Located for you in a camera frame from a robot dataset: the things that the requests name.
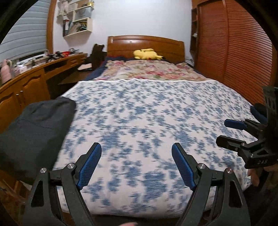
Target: wooden wardrobe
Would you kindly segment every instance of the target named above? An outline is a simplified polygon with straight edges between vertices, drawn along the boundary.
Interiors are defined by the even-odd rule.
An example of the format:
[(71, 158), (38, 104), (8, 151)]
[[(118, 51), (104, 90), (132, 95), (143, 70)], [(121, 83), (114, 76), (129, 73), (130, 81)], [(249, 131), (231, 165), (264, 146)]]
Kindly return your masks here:
[(235, 0), (193, 0), (192, 6), (196, 69), (250, 103), (264, 103), (262, 86), (274, 85), (277, 64), (277, 52), (264, 30)]

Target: human hand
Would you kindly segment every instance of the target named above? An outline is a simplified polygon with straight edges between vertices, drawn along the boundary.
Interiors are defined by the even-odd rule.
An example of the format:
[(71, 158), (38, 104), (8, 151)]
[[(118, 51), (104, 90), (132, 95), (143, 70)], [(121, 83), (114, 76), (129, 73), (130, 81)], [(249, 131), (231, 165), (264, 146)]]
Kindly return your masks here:
[(136, 222), (129, 222), (129, 223), (124, 223), (124, 224), (121, 224), (119, 226), (136, 226), (137, 223)]
[[(267, 171), (267, 172), (278, 172), (278, 164), (264, 167), (264, 170)], [(254, 186), (257, 187), (259, 185), (260, 179), (259, 179), (259, 176), (256, 173), (256, 169), (249, 169), (248, 172), (247, 172), (247, 176), (251, 176), (251, 183)]]

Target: window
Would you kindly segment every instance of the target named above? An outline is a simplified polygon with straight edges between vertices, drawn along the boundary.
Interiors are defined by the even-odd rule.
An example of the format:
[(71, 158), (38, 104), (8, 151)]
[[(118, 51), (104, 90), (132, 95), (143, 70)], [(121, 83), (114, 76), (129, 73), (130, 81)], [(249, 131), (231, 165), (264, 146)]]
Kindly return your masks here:
[(51, 0), (39, 0), (8, 32), (0, 45), (0, 62), (16, 60), (46, 50), (46, 25)]

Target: yellow plush toy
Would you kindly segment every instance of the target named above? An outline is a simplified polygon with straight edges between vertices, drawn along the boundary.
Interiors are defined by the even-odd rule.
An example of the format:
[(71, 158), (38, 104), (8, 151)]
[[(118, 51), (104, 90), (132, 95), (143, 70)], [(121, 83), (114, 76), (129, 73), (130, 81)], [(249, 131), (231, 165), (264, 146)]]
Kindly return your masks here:
[(135, 50), (134, 58), (137, 60), (162, 60), (163, 56), (158, 56), (153, 49)]

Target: floral blanket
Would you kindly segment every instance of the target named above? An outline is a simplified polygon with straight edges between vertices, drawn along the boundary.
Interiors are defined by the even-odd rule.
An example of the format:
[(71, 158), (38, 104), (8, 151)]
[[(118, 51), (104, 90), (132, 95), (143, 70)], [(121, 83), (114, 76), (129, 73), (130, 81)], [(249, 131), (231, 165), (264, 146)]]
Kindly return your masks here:
[[(242, 158), (215, 140), (225, 135), (254, 141), (245, 131), (226, 128), (224, 120), (255, 118), (250, 103), (220, 82), (83, 81), (63, 96), (76, 101), (77, 112), (54, 169), (76, 162), (94, 142), (101, 144), (100, 161), (81, 190), (92, 214), (180, 216), (192, 192), (172, 158), (175, 142), (211, 169), (232, 168), (242, 189), (250, 182)], [(58, 193), (66, 211), (63, 190)]]
[(109, 60), (107, 69), (96, 80), (115, 81), (119, 79), (151, 79), (151, 80), (188, 80), (204, 81), (208, 80), (204, 76), (195, 72), (186, 63), (174, 65), (160, 60)]

